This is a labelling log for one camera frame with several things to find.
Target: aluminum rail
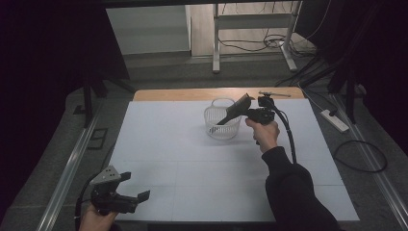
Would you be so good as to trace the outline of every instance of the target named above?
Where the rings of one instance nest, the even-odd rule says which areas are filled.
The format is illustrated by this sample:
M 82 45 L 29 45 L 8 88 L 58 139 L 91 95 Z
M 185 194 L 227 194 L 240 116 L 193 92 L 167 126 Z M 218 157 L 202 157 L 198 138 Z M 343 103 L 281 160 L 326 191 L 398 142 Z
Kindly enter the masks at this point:
M 51 199 L 48 202 L 47 208 L 45 209 L 45 212 L 38 224 L 38 231 L 49 231 L 54 227 L 55 221 L 57 220 L 58 214 L 63 206 L 66 194 L 71 186 L 76 170 L 78 169 L 78 165 L 81 163 L 81 159 L 87 148 L 95 124 L 100 116 L 103 103 L 104 101 L 101 100 L 97 104 L 93 119 L 90 121 L 88 128 L 84 128 L 79 139 L 77 140 L 71 156 L 66 163 L 63 174 L 61 175 L 60 181 L 58 182 L 57 187 L 55 188 Z
M 330 95 L 330 97 L 338 105 L 341 118 L 350 128 L 351 137 L 358 141 L 364 141 L 363 134 L 361 133 L 358 126 L 352 124 L 351 121 L 348 119 L 347 115 L 345 114 L 344 112 L 345 106 L 340 96 Z M 371 169 L 381 168 L 380 163 L 378 162 L 377 158 L 375 157 L 370 147 L 360 143 L 359 149 L 363 159 Z M 385 199 L 389 203 L 391 209 L 393 210 L 394 215 L 398 220 L 402 230 L 408 231 L 408 210 L 399 192 L 396 190 L 395 186 L 393 185 L 391 180 L 387 177 L 387 174 L 384 171 L 373 174 L 373 178 L 377 183 L 378 188 L 383 193 Z

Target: black cloth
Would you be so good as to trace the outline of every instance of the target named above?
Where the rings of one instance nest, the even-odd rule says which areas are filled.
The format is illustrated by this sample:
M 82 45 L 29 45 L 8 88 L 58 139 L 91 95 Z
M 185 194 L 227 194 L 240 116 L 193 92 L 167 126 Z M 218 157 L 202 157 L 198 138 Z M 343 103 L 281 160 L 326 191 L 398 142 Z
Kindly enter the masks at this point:
M 340 230 L 333 215 L 315 197 L 309 171 L 292 164 L 283 147 L 272 148 L 262 159 L 269 168 L 266 189 L 279 230 Z

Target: black curtain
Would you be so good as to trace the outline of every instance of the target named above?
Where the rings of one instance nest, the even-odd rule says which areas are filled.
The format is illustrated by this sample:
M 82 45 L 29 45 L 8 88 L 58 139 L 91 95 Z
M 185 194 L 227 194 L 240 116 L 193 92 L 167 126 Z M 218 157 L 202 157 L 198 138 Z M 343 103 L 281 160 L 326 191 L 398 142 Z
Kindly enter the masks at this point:
M 129 78 L 106 11 L 51 0 L 0 2 L 0 218 L 38 163 L 84 74 Z

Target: wooden board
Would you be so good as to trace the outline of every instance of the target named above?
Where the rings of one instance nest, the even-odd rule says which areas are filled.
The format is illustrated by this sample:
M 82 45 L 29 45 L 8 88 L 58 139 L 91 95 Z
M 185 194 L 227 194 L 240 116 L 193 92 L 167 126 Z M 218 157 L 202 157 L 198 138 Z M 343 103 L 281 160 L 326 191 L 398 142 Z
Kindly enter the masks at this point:
M 299 99 L 304 98 L 300 88 L 220 88 L 220 89 L 184 89 L 184 90 L 138 90 L 134 101 L 196 101 L 212 100 L 217 97 L 229 97 L 239 99 L 244 94 L 257 98 L 259 91 L 267 91 L 276 94 L 273 99 Z

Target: hand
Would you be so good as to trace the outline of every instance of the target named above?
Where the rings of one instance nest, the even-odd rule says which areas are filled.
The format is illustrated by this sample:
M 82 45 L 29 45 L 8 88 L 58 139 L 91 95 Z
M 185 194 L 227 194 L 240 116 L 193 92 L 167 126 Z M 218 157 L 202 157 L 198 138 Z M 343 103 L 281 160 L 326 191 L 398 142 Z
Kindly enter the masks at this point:
M 117 212 L 110 212 L 102 216 L 96 211 L 95 207 L 90 204 L 81 220 L 80 231 L 109 231 L 115 221 Z
M 245 123 L 254 129 L 254 140 L 258 141 L 263 153 L 278 145 L 277 139 L 280 131 L 275 121 L 268 125 L 262 125 L 247 118 Z

